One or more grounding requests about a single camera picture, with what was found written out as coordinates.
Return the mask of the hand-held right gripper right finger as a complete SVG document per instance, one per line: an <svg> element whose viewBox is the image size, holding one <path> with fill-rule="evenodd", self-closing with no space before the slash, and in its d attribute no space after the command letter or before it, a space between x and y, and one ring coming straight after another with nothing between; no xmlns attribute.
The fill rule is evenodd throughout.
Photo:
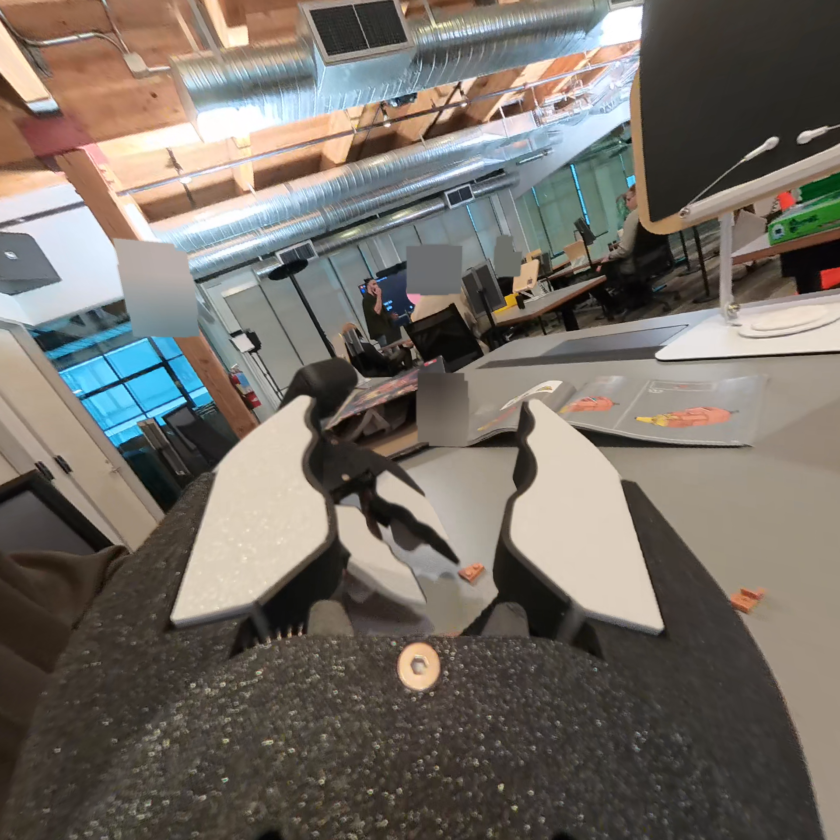
<svg viewBox="0 0 840 840"><path fill-rule="evenodd" d="M621 477L545 403L521 406L514 492L493 581L533 636L575 636L590 621L658 636L665 620Z"/></svg>

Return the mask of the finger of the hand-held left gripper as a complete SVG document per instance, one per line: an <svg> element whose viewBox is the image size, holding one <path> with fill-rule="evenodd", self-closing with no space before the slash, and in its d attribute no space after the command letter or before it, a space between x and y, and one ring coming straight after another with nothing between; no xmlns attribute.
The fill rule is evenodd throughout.
<svg viewBox="0 0 840 840"><path fill-rule="evenodd" d="M403 470L388 459L363 459L358 468L360 508L376 536L381 527L405 552L428 547L452 564L459 557L432 503Z"/></svg>
<svg viewBox="0 0 840 840"><path fill-rule="evenodd" d="M404 606L421 607L425 593L413 570L394 555L391 546L375 536L357 507L338 505L339 539L349 554L348 572L363 585Z"/></svg>

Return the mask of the wooden office desk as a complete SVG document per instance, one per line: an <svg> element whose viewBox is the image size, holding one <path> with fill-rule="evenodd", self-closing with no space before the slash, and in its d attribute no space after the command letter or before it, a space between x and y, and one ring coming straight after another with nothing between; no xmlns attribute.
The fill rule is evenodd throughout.
<svg viewBox="0 0 840 840"><path fill-rule="evenodd" d="M498 316L492 316L493 322L500 329L538 322L542 333L547 334L543 325L543 318L553 312L558 312L565 330L567 332L577 331L580 329L580 325L574 314L574 307L581 300L589 297L594 289L606 283L606 280L605 275L597 275L593 279L552 291L540 298L527 301L523 308L513 307L501 311Z"/></svg>

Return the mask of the colourful toy set box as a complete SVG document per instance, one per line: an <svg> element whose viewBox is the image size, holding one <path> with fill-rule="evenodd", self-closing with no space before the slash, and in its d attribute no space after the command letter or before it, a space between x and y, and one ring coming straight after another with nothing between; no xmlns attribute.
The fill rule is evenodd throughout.
<svg viewBox="0 0 840 840"><path fill-rule="evenodd" d="M444 357L439 355L410 371L399 374L382 382L374 383L369 380L365 387L357 387L350 396L343 402L340 408L322 426L326 430L333 430L341 423L354 417L359 417L369 410L379 408L386 404L417 393L419 386L419 375L421 373L446 373L446 362Z"/></svg>

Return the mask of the wooden support column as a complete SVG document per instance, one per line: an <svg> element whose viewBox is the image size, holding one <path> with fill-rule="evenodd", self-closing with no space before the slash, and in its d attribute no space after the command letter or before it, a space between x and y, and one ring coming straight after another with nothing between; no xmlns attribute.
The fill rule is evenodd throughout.
<svg viewBox="0 0 840 840"><path fill-rule="evenodd" d="M56 163L110 239L154 240L139 205L131 196L119 195L122 185L96 144L58 154ZM200 333L196 338L178 338L175 342L237 438L256 428L256 416L231 384L206 338Z"/></svg>

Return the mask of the black floor lamp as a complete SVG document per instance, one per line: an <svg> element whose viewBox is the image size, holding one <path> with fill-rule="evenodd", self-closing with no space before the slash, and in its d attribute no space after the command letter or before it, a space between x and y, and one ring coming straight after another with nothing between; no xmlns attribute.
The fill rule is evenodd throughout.
<svg viewBox="0 0 840 840"><path fill-rule="evenodd" d="M298 277L307 267L305 259L281 264L268 274L264 288L278 325L276 368L282 371L284 390L302 366L325 361L333 356L326 332Z"/></svg>

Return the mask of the black office chair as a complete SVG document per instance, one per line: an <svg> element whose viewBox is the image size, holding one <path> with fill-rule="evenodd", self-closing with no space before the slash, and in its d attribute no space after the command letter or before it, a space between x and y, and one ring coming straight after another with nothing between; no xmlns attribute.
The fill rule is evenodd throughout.
<svg viewBox="0 0 840 840"><path fill-rule="evenodd" d="M406 325L408 338L423 362L440 362L456 373L484 356L480 342L454 303L446 309Z"/></svg>

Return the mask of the grey instruction booklet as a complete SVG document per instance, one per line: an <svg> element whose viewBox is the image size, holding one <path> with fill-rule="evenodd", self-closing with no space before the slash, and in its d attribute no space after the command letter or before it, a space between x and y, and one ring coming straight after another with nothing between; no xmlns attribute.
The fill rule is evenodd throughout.
<svg viewBox="0 0 840 840"><path fill-rule="evenodd" d="M587 432L658 445L750 447L768 380L762 374L712 381L607 375L579 389L544 381L505 403L485 402L472 409L467 444L514 433L521 404L536 401Z"/></svg>

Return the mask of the dark monitor screen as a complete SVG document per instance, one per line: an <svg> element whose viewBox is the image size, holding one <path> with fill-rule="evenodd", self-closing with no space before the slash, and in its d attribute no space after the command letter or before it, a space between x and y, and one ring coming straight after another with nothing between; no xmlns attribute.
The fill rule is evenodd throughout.
<svg viewBox="0 0 840 840"><path fill-rule="evenodd" d="M112 546L68 499L37 471L1 486L1 550L93 554Z"/></svg>

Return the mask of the white cabinet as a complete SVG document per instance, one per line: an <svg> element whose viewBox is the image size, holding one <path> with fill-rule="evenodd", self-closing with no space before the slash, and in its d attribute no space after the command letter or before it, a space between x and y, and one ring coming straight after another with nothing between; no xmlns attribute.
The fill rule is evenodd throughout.
<svg viewBox="0 0 840 840"><path fill-rule="evenodd" d="M107 538L136 550L160 506L26 328L1 321L1 480L34 471Z"/></svg>

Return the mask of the grey ceiling-mounted box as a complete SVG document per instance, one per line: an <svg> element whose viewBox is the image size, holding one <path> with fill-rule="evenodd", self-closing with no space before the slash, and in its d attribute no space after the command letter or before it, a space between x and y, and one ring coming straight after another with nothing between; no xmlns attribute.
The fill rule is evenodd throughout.
<svg viewBox="0 0 840 840"><path fill-rule="evenodd" d="M59 282L58 272L34 238L1 232L1 293L15 297Z"/></svg>

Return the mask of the green cardboard box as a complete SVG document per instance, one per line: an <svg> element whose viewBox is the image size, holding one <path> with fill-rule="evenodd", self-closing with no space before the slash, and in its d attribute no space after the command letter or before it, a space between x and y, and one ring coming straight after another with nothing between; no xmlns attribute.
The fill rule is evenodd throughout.
<svg viewBox="0 0 840 840"><path fill-rule="evenodd" d="M819 234L839 225L839 174L797 187L794 204L768 224L771 246Z"/></svg>

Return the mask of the black monitor with pale rim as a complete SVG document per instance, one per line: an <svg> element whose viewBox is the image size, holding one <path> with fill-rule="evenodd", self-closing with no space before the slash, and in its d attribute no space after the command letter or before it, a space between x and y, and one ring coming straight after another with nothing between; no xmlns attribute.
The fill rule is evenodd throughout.
<svg viewBox="0 0 840 840"><path fill-rule="evenodd" d="M838 172L838 1L644 3L631 113L638 212L674 233ZM741 165L772 135L772 151Z"/></svg>

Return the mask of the wall display screen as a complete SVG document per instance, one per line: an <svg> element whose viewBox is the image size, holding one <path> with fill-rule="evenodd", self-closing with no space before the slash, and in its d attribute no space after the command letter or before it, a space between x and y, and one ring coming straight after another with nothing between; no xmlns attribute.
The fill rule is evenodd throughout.
<svg viewBox="0 0 840 840"><path fill-rule="evenodd" d="M415 309L415 303L412 302L407 293L406 270L407 263L403 261L388 269L381 270L375 278L368 278L360 283L363 317L366 322L369 317L375 314L375 296L369 290L369 285L373 280L376 280L378 288L381 289L381 313L389 314L399 322L410 319Z"/></svg>

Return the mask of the wide silver ventilation duct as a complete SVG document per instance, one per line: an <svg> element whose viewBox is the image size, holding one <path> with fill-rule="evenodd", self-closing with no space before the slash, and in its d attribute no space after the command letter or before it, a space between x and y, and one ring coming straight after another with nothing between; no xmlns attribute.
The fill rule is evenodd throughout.
<svg viewBox="0 0 840 840"><path fill-rule="evenodd" d="M589 48L607 2L516 2L406 18L398 2L299 5L292 38L171 58L207 139L390 101Z"/></svg>

